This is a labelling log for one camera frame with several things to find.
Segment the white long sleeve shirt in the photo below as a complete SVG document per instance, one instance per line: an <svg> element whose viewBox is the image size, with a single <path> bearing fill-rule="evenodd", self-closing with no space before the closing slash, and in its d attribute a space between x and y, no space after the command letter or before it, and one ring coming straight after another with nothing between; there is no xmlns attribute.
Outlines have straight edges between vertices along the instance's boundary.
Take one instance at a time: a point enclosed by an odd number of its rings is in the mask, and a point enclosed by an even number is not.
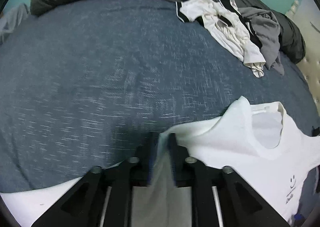
<svg viewBox="0 0 320 227"><path fill-rule="evenodd" d="M192 226L190 188L177 187L174 181L168 149L171 133L178 145L205 165L232 167L288 226L303 220L300 198L308 173L319 168L319 136L304 135L281 103L251 105L241 97L218 118L158 134L151 181L133 189L130 226ZM46 189L2 193L1 225L33 226L80 179Z"/></svg>

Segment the navy blue bed sheet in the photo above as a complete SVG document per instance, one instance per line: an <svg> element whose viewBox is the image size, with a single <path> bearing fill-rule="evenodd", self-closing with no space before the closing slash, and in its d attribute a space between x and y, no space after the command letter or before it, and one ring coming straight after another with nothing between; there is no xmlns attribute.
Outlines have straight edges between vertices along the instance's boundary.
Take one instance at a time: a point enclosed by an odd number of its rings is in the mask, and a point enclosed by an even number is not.
<svg viewBox="0 0 320 227"><path fill-rule="evenodd" d="M308 85L256 78L163 0L86 0L29 16L1 46L1 192L41 189L129 157L148 132L221 115L240 96L281 102L306 135Z"/></svg>

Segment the cream tufted headboard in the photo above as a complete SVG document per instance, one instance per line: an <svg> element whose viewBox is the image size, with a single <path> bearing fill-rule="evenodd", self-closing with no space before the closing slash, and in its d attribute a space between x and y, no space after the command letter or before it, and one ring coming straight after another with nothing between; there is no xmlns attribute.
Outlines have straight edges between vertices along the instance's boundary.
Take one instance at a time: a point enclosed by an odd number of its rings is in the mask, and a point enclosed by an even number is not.
<svg viewBox="0 0 320 227"><path fill-rule="evenodd" d="M319 8L314 0L295 0L286 12L300 29L305 40L305 57L297 64L312 94L313 101L319 109L320 98L320 34Z"/></svg>

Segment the grey crumpled garment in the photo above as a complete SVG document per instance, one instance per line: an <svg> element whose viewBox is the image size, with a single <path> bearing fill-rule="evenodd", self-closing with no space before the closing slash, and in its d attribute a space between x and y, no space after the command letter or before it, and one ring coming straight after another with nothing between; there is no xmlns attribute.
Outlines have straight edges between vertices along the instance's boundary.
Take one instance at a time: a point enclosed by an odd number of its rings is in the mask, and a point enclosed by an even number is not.
<svg viewBox="0 0 320 227"><path fill-rule="evenodd" d="M240 7L238 9L244 18L251 22L257 38L261 41L262 53L266 63L265 66L273 68L280 75L284 75L284 67L280 61L280 25L276 16L270 10L264 10L256 7Z"/></svg>

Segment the white black trimmed garment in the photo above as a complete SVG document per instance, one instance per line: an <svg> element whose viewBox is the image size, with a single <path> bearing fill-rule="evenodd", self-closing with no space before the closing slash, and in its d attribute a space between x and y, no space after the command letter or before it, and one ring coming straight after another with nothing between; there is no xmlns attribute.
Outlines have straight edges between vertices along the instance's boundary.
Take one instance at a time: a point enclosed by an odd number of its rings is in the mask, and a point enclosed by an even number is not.
<svg viewBox="0 0 320 227"><path fill-rule="evenodd" d="M198 21L211 36L257 78L264 76L266 61L260 40L246 24L234 0L188 0L176 2L176 15L184 23Z"/></svg>

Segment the light grey blanket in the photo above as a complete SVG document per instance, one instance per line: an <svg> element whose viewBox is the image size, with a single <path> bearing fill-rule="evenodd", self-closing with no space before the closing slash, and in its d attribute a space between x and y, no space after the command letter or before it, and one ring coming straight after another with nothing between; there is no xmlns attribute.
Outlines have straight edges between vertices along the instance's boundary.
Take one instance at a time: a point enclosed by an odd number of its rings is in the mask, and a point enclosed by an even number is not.
<svg viewBox="0 0 320 227"><path fill-rule="evenodd" d="M21 22L29 17L29 14L29 7L25 3L21 3L1 17L1 45L8 39L14 30L20 26Z"/></svg>

